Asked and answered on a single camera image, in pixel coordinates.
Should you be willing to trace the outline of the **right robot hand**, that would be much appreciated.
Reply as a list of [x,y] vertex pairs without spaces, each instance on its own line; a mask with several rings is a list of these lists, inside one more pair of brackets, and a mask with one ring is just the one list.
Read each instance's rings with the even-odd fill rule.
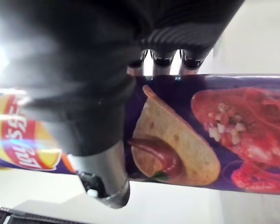
[[87,189],[112,208],[130,196],[125,169],[127,67],[143,49],[204,58],[240,0],[0,0],[1,80],[27,116],[69,153]]

